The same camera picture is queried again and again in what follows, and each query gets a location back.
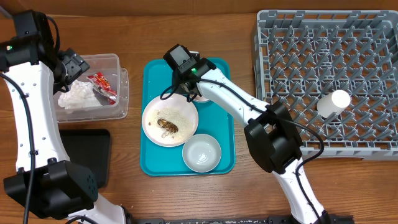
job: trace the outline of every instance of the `cable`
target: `cable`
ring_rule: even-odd
[[[47,19],[48,19],[49,21],[51,21],[52,24],[54,24],[55,31],[57,32],[57,40],[56,40],[56,42],[55,42],[55,47],[54,47],[54,49],[55,49],[55,53],[58,54],[58,52],[59,52],[59,50],[60,50],[60,46],[61,46],[60,33],[59,33],[59,30],[58,30],[58,26],[57,26],[57,23],[55,23],[55,20],[54,20],[53,18],[51,18],[50,16],[47,16]]]
[[[72,218],[72,219],[68,220],[65,224],[71,224],[71,223],[73,223],[74,221],[77,221],[77,220],[81,220],[81,222],[86,221],[86,222],[88,222],[90,224],[98,224],[96,221],[94,221],[94,220],[92,220],[92,219],[90,219],[90,218],[88,218],[86,216],[83,216],[83,215],[80,215],[78,217]]]
[[[32,197],[34,171],[35,171],[35,167],[36,167],[36,164],[35,164],[36,163],[36,150],[35,150],[35,144],[34,144],[34,139],[33,139],[32,117],[30,116],[30,109],[29,109],[29,105],[27,104],[27,100],[26,100],[26,98],[28,96],[25,95],[24,92],[22,91],[22,89],[18,86],[18,84],[16,82],[14,82],[12,79],[10,79],[8,76],[6,76],[5,74],[0,72],[0,77],[7,80],[18,91],[19,96],[21,97],[22,102],[24,104],[25,113],[26,113],[27,129],[29,132],[29,144],[30,144],[30,177],[29,177],[29,183],[28,183],[28,188],[27,188],[25,211],[24,211],[24,224],[27,224],[27,220],[29,217],[30,198]]]
[[[187,80],[182,80],[182,81],[178,82],[177,84],[171,85],[171,86],[169,86],[168,88],[166,88],[166,89],[162,92],[162,94],[160,95],[160,99],[161,99],[161,100],[166,100],[167,98],[171,97],[171,95],[173,95],[173,94],[175,93],[175,91],[177,90],[177,87],[178,87],[180,84],[187,83],[187,82],[208,82],[208,83],[213,83],[213,84],[219,85],[219,86],[221,86],[221,87],[223,87],[223,88],[226,88],[226,89],[227,89],[228,91],[230,91],[233,95],[235,95],[236,97],[238,97],[244,104],[246,104],[246,105],[247,105],[248,107],[250,107],[252,110],[255,110],[255,111],[257,111],[257,112],[259,112],[259,113],[262,113],[262,114],[265,113],[265,111],[260,110],[259,108],[257,108],[257,107],[255,107],[254,105],[250,104],[250,103],[249,103],[247,100],[245,100],[241,95],[239,95],[238,93],[236,93],[232,88],[230,88],[229,86],[225,85],[224,83],[220,83],[220,82],[217,82],[217,81],[214,81],[214,80],[202,79],[202,78],[197,78],[197,79],[193,79],[193,80],[189,80],[189,81],[187,81]],[[166,98],[163,98],[163,95],[164,95],[167,91],[169,91],[170,89],[172,89],[172,88],[175,88],[174,91],[172,91],[170,95],[166,96]],[[297,178],[298,186],[300,187],[300,189],[301,189],[301,191],[302,191],[302,193],[303,193],[305,199],[307,200],[309,206],[312,208],[312,210],[314,211],[315,215],[317,216],[317,219],[318,219],[318,221],[319,221],[319,224],[321,224],[322,221],[321,221],[321,219],[320,219],[320,216],[319,216],[317,210],[315,209],[315,207],[314,207],[313,203],[311,202],[310,198],[308,197],[308,195],[305,193],[304,187],[303,187],[303,185],[302,185],[302,183],[301,183],[301,180],[300,180],[300,173],[299,173],[299,170],[300,170],[300,168],[301,168],[302,166],[304,166],[304,164],[306,164],[306,163],[308,163],[308,162],[310,162],[310,161],[316,159],[317,157],[319,157],[319,156],[323,153],[323,151],[325,150],[325,144],[324,144],[324,142],[323,142],[321,136],[320,136],[318,133],[316,133],[314,130],[312,130],[312,129],[310,129],[310,128],[308,128],[308,127],[306,127],[306,126],[304,126],[304,125],[302,125],[302,124],[300,124],[300,123],[297,123],[297,122],[294,122],[294,121],[289,121],[289,120],[287,120],[287,119],[280,118],[280,117],[278,117],[278,116],[274,116],[274,115],[269,114],[269,113],[268,113],[267,115],[270,116],[272,119],[278,119],[279,121],[282,121],[282,122],[285,122],[285,123],[289,123],[289,124],[293,124],[293,125],[296,126],[296,127],[299,127],[299,128],[301,128],[301,129],[304,129],[304,130],[310,132],[311,134],[313,134],[313,135],[319,140],[319,143],[320,143],[319,151],[318,151],[315,155],[313,155],[312,157],[309,157],[309,158],[307,158],[306,160],[304,160],[303,162],[301,162],[301,163],[296,167],[295,175],[296,175],[296,178]]]

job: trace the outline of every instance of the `snack wrapper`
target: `snack wrapper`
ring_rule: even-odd
[[[111,105],[116,103],[117,93],[111,89],[111,85],[101,72],[88,75],[87,79],[94,85],[94,90],[108,98]]]

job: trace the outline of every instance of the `teal tray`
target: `teal tray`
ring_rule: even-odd
[[[230,78],[228,64],[220,58],[208,58]],[[158,59],[149,62],[144,69],[142,91],[142,113],[147,104],[159,96],[171,85],[172,70],[164,60]],[[194,102],[198,114],[199,124],[195,134],[209,134],[221,146],[220,163],[212,171],[197,173],[190,170],[182,159],[182,147],[162,147],[153,143],[141,128],[141,169],[151,176],[170,175],[204,175],[226,174],[235,166],[235,135],[234,120],[224,109],[209,101],[206,103]]]

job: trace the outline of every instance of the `metal grid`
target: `metal grid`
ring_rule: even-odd
[[[398,160],[397,22],[394,11],[260,11],[257,97],[280,100],[322,136],[323,157]],[[317,101],[335,90],[347,91],[351,104],[322,118]],[[300,135],[303,154],[316,153],[316,139]]]

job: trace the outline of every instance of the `white tissue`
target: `white tissue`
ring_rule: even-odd
[[[87,108],[92,106],[102,106],[95,98],[93,84],[75,80],[70,91],[61,93],[58,105],[65,109]]]

